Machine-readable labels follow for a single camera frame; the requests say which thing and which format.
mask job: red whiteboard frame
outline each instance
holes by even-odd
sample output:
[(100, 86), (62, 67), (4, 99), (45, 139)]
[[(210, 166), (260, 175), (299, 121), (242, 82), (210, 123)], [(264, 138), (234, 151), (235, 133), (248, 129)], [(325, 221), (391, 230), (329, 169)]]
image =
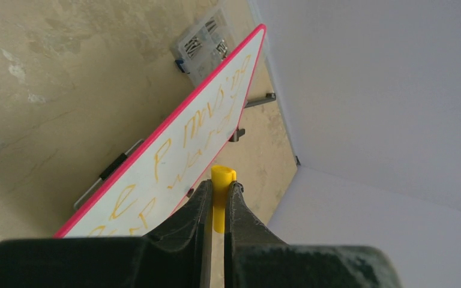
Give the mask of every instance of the red whiteboard frame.
[[(243, 48), (252, 40), (252, 38), (259, 32), (264, 31), (264, 34), (262, 35), (261, 39), (261, 45), (259, 46), (259, 54), (262, 50), (262, 45), (264, 43), (264, 38), (266, 36), (266, 25), (260, 24), (253, 30), (253, 32), (245, 38), (245, 40), (234, 49), (230, 55), (213, 71), (175, 110), (172, 112), (161, 124), (154, 130), (154, 132), (141, 144), (115, 171), (114, 173), (105, 180), (103, 185), (80, 207), (77, 212), (54, 234), (54, 238), (62, 238), (64, 237), (74, 226), (77, 224), (84, 215), (91, 210), (91, 208), (101, 199), (105, 193), (109, 190), (109, 188), (114, 185), (114, 183), (124, 174), (126, 171), (130, 168), (130, 166), (139, 159), (142, 154), (151, 146), (151, 144), (164, 132), (164, 130), (181, 114), (181, 112), (186, 109), (186, 107), (200, 94), (200, 92), (208, 86), (209, 83), (224, 69), (233, 59), (236, 57), (236, 55), (243, 50)], [(255, 60), (253, 69), (252, 69), (252, 76), (250, 78), (250, 83), (247, 88), (247, 96), (250, 91), (250, 86), (252, 84), (252, 79), (253, 75), (255, 74), (255, 69), (257, 67), (257, 63), (259, 62), (259, 56), (257, 56), (257, 59)], [(242, 105), (241, 109), (241, 114), (240, 114), (240, 120), (241, 116), (243, 115), (243, 107), (246, 104), (246, 97)], [(220, 148), (218, 153), (215, 155), (215, 157), (220, 153), (220, 151), (223, 149), (225, 144)], [(179, 202), (179, 204), (174, 208), (174, 210), (171, 212), (171, 214), (179, 207), (183, 199)]]

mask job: clear plastic container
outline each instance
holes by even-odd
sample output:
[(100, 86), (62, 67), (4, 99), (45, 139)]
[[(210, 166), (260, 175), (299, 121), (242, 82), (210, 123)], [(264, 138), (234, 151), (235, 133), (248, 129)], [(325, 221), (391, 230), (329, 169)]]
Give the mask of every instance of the clear plastic container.
[(197, 87), (236, 48), (224, 1), (190, 27), (171, 47), (179, 69)]

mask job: white wall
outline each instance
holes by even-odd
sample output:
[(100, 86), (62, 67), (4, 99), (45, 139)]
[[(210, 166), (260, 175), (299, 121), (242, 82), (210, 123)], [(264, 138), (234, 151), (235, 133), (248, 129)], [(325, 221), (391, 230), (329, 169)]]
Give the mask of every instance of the white wall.
[(385, 252), (403, 287), (461, 287), (461, 212), (301, 167), (268, 227), (290, 244)]
[(302, 165), (461, 210), (461, 0), (251, 1)]

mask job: concrete wall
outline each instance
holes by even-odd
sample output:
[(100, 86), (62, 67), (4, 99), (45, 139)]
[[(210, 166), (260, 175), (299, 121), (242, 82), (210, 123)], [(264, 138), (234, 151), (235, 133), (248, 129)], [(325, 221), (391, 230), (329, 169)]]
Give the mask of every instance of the concrete wall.
[(461, 210), (461, 1), (252, 2), (302, 165)]
[(0, 239), (51, 236), (191, 92), (168, 47), (211, 6), (0, 0)]
[(461, 212), (301, 167), (268, 227), (290, 244), (378, 247), (403, 287), (461, 287)]

